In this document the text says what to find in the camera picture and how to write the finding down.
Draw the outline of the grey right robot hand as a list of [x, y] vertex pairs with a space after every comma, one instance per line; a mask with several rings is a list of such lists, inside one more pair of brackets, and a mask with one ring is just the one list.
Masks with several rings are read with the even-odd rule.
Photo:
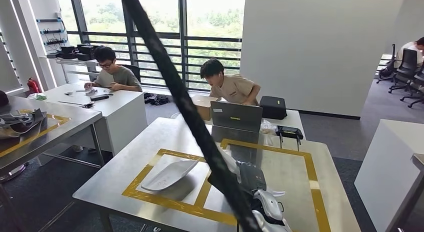
[[239, 170], [240, 184], [248, 192], [267, 190], [267, 183], [263, 171], [256, 165], [246, 162], [237, 164]]

